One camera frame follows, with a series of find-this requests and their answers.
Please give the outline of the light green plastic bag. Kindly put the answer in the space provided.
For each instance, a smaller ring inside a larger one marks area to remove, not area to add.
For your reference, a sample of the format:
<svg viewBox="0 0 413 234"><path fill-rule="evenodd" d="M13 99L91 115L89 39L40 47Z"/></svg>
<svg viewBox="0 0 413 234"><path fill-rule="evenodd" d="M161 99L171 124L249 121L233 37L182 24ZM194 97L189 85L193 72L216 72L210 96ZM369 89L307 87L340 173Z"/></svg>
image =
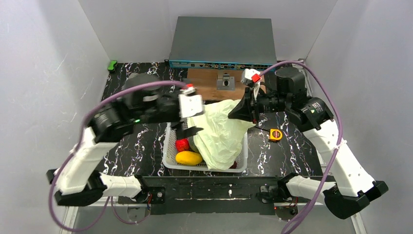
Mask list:
<svg viewBox="0 0 413 234"><path fill-rule="evenodd" d="M229 119L240 100L223 100L204 106L204 113L187 119L188 127L202 128L193 142L209 170L229 169L243 149L243 139L254 123Z"/></svg>

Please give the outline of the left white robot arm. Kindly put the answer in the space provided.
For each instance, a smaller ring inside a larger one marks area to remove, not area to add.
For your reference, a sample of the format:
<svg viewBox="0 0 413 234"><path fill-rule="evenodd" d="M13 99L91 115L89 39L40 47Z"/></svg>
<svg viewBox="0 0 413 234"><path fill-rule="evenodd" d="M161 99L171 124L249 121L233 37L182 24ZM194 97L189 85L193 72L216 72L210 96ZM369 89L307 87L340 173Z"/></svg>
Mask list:
<svg viewBox="0 0 413 234"><path fill-rule="evenodd" d="M150 188L140 175L112 176L96 167L137 124L174 123L183 137L199 127L182 128L189 117L205 111L202 96L192 84L160 80L155 75L132 73L122 90L93 108L81 124L79 142L66 162L50 169L47 178L59 206L85 207L102 197L124 196L143 202Z"/></svg>

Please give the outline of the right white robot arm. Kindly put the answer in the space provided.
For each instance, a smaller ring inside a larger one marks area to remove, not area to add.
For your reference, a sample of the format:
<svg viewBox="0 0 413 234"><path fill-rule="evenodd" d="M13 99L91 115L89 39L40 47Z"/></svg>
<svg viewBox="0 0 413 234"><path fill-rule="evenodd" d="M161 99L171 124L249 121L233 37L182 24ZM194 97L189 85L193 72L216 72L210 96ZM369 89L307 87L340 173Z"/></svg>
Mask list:
<svg viewBox="0 0 413 234"><path fill-rule="evenodd" d="M342 138L338 118L327 104L307 94L304 74L295 67L283 67L275 74L276 89L263 91L262 74L245 69L241 76L246 86L244 96L228 117L256 123L261 113L284 112L288 121L315 146L321 158L329 162L327 169L334 180L314 180L291 173L275 186L262 187L259 193L262 201L314 198L337 218L347 219L386 193L387 184L373 179L363 169Z"/></svg>

